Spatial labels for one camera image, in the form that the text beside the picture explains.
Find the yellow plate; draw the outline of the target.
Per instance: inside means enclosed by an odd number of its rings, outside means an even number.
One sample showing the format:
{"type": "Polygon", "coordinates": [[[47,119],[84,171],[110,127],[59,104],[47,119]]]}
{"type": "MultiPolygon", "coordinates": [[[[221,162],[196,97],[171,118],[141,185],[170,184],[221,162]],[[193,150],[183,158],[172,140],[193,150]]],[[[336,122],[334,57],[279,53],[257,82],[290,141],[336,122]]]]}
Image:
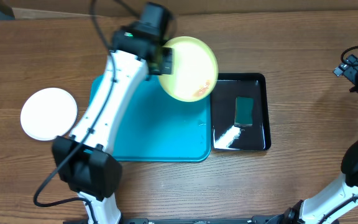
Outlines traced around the yellow plate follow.
{"type": "Polygon", "coordinates": [[[218,63],[210,47],[187,36],[173,38],[165,46],[173,50],[173,61],[172,73],[158,78],[164,91],[184,102],[207,97],[218,80],[218,63]]]}

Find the green and yellow sponge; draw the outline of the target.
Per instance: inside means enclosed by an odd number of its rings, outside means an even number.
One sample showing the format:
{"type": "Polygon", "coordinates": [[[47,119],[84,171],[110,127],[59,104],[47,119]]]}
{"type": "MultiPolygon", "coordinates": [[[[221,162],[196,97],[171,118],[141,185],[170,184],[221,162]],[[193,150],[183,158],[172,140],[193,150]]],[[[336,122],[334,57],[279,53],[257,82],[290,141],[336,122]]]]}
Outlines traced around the green and yellow sponge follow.
{"type": "Polygon", "coordinates": [[[254,99],[238,96],[236,98],[236,110],[234,125],[240,127],[252,126],[254,99]]]}

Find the white plate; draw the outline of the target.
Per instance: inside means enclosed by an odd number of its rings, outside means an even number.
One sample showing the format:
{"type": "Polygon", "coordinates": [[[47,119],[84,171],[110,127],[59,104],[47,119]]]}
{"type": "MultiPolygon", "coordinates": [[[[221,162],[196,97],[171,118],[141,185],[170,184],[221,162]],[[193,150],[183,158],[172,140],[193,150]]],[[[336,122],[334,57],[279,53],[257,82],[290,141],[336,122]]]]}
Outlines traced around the white plate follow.
{"type": "Polygon", "coordinates": [[[21,110],[24,132],[38,141],[63,136],[74,125],[78,107],[74,97],[61,88],[44,88],[30,96],[21,110]]]}

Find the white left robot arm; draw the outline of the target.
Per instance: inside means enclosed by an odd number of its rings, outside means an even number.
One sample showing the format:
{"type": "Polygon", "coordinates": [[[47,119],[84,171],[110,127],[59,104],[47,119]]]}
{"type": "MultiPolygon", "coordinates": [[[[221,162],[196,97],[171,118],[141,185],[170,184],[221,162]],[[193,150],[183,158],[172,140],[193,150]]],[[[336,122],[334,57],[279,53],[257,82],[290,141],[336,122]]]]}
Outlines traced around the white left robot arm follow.
{"type": "Polygon", "coordinates": [[[80,122],[68,138],[52,143],[54,170],[78,195],[87,223],[119,223],[115,191],[122,166],[112,156],[119,125],[137,87],[151,75],[171,74],[172,49],[165,47],[174,20],[164,6],[148,2],[133,23],[122,26],[107,46],[103,79],[80,122]]]}

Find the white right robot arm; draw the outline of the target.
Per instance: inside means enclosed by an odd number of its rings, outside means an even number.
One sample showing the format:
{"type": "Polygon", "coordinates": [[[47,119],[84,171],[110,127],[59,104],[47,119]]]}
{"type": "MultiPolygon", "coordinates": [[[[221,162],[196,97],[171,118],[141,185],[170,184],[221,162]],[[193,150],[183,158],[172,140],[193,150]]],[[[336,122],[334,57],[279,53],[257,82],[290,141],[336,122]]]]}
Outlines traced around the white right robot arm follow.
{"type": "MultiPolygon", "coordinates": [[[[358,46],[341,54],[341,64],[333,73],[346,77],[358,93],[358,46]]],[[[339,218],[358,206],[358,140],[347,150],[339,177],[306,200],[300,200],[284,214],[271,218],[269,223],[338,223],[339,218]]]]}

